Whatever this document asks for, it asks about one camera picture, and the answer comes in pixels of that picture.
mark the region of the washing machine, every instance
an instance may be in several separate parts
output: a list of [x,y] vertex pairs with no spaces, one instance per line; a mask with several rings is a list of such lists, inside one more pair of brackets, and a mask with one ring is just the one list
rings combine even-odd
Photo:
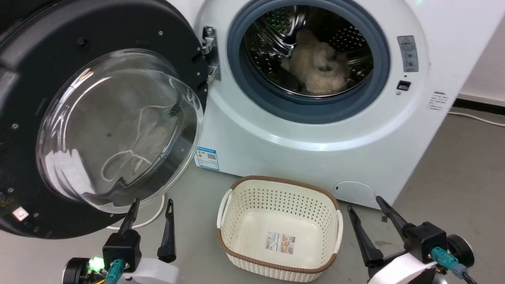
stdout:
[[[504,11],[503,1],[207,1],[195,27],[216,30],[221,79],[195,162],[392,204]],[[282,67],[305,28],[346,55],[346,89],[310,93]]]
[[[392,203],[504,11],[457,0],[2,0],[0,228],[97,231],[193,161]],[[302,29],[345,55],[345,89],[310,93],[282,68]]]

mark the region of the beige plush toy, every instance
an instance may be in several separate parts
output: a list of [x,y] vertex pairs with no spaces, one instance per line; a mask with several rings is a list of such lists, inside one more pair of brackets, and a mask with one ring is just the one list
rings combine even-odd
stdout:
[[307,91],[330,94],[345,90],[349,77],[345,54],[334,58],[335,51],[326,42],[320,42],[308,29],[296,34],[296,47],[291,58],[284,59],[282,67],[293,74]]

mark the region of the white string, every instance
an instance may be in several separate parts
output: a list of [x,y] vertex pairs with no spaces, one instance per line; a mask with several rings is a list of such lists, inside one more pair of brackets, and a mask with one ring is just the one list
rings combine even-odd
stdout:
[[148,159],[142,157],[142,156],[139,156],[137,154],[135,154],[133,152],[133,148],[135,147],[135,145],[137,144],[137,141],[139,139],[139,136],[140,136],[140,125],[142,123],[142,113],[144,112],[144,110],[146,110],[147,108],[158,108],[158,109],[166,109],[166,108],[169,108],[169,107],[172,107],[174,106],[175,104],[172,104],[172,105],[169,105],[169,106],[145,106],[143,107],[141,110],[140,110],[140,115],[138,117],[138,123],[137,123],[137,136],[135,137],[135,141],[133,142],[130,150],[126,150],[126,151],[120,151],[120,152],[117,152],[115,154],[113,154],[112,156],[110,156],[103,164],[102,166],[102,170],[100,171],[100,175],[102,176],[102,179],[107,181],[107,182],[111,182],[113,181],[119,174],[119,170],[121,170],[123,168],[123,166],[129,161],[129,159],[126,159],[123,163],[121,163],[121,166],[119,167],[119,170],[118,172],[116,173],[116,175],[112,178],[106,178],[105,175],[104,175],[104,171],[105,171],[105,167],[107,167],[108,163],[113,159],[115,158],[116,156],[118,155],[121,155],[121,154],[125,154],[125,153],[129,153],[132,157],[136,157],[136,158],[139,158],[140,161],[137,163],[137,165],[135,166],[135,169],[134,171],[138,170],[140,165],[142,164],[142,162],[146,162],[148,163],[149,165],[152,165],[153,163],[150,162]]
[[448,112],[448,113],[449,114],[454,114],[454,115],[461,115],[461,116],[470,117],[470,118],[477,119],[479,121],[482,121],[482,122],[485,122],[485,123],[489,123],[489,124],[492,124],[492,125],[496,125],[496,126],[505,126],[505,124],[498,123],[498,122],[493,122],[493,121],[489,121],[489,120],[485,120],[483,118],[476,117],[476,116],[473,116],[471,114],[466,114],[466,113],[461,113],[461,112]]
[[[169,105],[169,106],[146,106],[146,107],[143,107],[141,110],[140,110],[140,115],[138,117],[138,123],[137,123],[137,136],[135,137],[135,141],[133,142],[132,144],[132,147],[130,148],[130,150],[126,150],[126,151],[120,151],[120,152],[117,152],[115,153],[114,155],[110,156],[105,162],[104,162],[104,165],[102,166],[102,170],[100,171],[100,175],[102,176],[102,179],[107,181],[107,182],[111,182],[113,181],[116,176],[119,174],[119,171],[118,173],[116,173],[116,175],[109,179],[109,178],[106,178],[105,175],[104,175],[104,170],[105,170],[105,167],[107,166],[107,164],[113,159],[115,158],[116,156],[118,155],[121,155],[121,154],[125,154],[125,153],[129,153],[132,157],[136,157],[136,158],[139,158],[140,161],[137,163],[137,165],[135,166],[135,169],[134,171],[138,170],[138,168],[140,167],[140,165],[142,164],[142,162],[146,162],[148,163],[149,165],[152,165],[153,163],[150,162],[148,159],[140,156],[140,155],[137,155],[133,152],[133,148],[135,147],[135,145],[137,144],[137,141],[139,139],[139,136],[140,136],[140,125],[142,123],[142,113],[144,112],[145,109],[147,108],[158,108],[158,109],[166,109],[166,108],[169,108],[169,107],[172,107],[174,106],[175,104],[172,104],[172,105]],[[121,166],[119,167],[119,169],[121,170],[121,168],[123,168],[123,166],[128,162],[129,159],[126,159],[125,162],[123,162],[121,164]],[[165,196],[163,195],[162,198],[161,198],[161,205],[160,205],[160,208],[158,209],[158,211],[156,212],[156,214],[149,220],[147,220],[146,222],[142,223],[142,224],[138,224],[138,225],[134,225],[132,227],[132,229],[137,229],[137,228],[140,228],[140,227],[143,227],[143,226],[146,226],[148,224],[151,224],[154,220],[156,220],[160,215],[161,215],[161,212],[163,212],[163,207],[165,206]],[[107,229],[111,229],[111,230],[119,230],[119,227],[114,227],[114,226],[108,226]]]
[[[160,205],[160,208],[158,209],[158,211],[156,212],[156,214],[151,219],[147,220],[146,222],[144,222],[142,224],[139,224],[139,225],[134,225],[132,227],[132,229],[137,229],[137,228],[140,228],[140,227],[144,227],[144,226],[146,226],[148,224],[151,224],[154,220],[156,220],[156,218],[158,218],[161,215],[161,212],[163,212],[164,206],[165,206],[165,196],[162,195],[161,196],[161,205]],[[119,230],[119,227],[108,226],[107,229]]]

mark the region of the baseboard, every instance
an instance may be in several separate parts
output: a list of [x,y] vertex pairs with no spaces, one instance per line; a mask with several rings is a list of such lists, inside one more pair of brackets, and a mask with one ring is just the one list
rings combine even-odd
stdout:
[[492,104],[480,103],[476,101],[456,99],[456,101],[452,106],[456,108],[463,108],[463,109],[470,109],[499,115],[505,115],[505,106],[497,106]]
[[458,95],[458,99],[505,107],[505,97],[500,97],[503,96],[487,96],[485,94],[472,93],[468,91],[462,91]]

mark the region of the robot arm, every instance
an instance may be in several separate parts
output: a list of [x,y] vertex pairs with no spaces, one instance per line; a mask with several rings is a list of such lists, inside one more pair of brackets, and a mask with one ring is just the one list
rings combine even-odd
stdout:
[[352,227],[363,262],[368,267],[369,284],[442,284],[446,283],[443,276],[449,270],[459,279],[475,284],[467,270],[474,264],[474,255],[462,237],[446,236],[444,230],[430,222],[419,226],[408,223],[382,197],[376,200],[403,240],[405,250],[384,258],[361,226],[359,216],[349,206]]
[[158,259],[142,258],[140,235],[132,229],[139,200],[135,199],[118,232],[102,248],[103,259],[72,258],[63,272],[63,284],[180,284],[176,259],[173,201],[168,200],[165,232]]

